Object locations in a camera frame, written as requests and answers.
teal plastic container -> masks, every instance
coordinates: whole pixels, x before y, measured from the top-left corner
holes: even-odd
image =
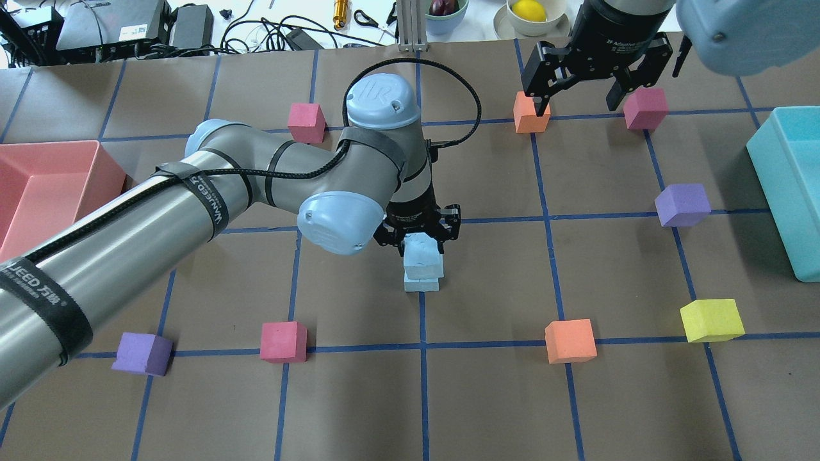
[[[746,144],[791,267],[820,281],[820,107],[778,107]]]

white bowl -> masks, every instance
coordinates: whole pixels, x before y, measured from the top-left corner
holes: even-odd
[[[518,0],[507,0],[507,18],[512,24],[512,28],[519,34],[529,35],[534,37],[536,35],[544,35],[550,30],[554,29],[561,20],[564,12],[567,10],[567,0],[535,0],[540,3],[547,11],[546,21],[527,21],[516,16],[513,13],[513,5]]]

white label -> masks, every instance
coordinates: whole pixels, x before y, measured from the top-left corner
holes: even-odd
[[[148,25],[127,25],[120,29],[120,41],[127,42],[128,40],[144,39],[148,34]]]

lemon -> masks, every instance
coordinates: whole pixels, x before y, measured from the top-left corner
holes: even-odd
[[[512,12],[523,20],[542,22],[547,20],[547,11],[535,0],[518,0],[512,5]]]

purple vegetable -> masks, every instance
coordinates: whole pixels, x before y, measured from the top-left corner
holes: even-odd
[[[447,16],[458,11],[458,0],[433,0],[430,3],[431,16]]]

